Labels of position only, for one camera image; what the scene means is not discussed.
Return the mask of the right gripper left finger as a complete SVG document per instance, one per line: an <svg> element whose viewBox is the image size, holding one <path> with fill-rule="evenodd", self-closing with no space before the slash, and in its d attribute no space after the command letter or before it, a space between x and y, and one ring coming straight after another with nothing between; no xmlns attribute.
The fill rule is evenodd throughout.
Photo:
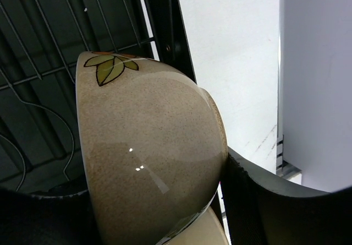
<svg viewBox="0 0 352 245"><path fill-rule="evenodd" d="M102 244L86 179L28 194L1 188L1 244Z"/></svg>

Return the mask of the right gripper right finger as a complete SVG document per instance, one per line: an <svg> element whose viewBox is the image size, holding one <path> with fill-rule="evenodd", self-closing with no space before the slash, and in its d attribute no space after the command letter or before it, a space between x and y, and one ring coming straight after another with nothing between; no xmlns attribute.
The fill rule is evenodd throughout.
<svg viewBox="0 0 352 245"><path fill-rule="evenodd" d="M350 187L304 187L228 153L221 187L232 244L351 244Z"/></svg>

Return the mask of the beige bowl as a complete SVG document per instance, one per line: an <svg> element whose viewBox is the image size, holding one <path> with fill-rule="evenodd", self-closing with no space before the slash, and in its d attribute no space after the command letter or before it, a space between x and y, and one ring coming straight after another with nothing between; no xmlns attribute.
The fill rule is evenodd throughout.
<svg viewBox="0 0 352 245"><path fill-rule="evenodd" d="M188 228L165 244L229 245L229 242L220 221L213 209L209 206Z"/></svg>
<svg viewBox="0 0 352 245"><path fill-rule="evenodd" d="M215 101L172 66L113 52L83 52L75 88L102 242L166 243L216 193L228 148Z"/></svg>

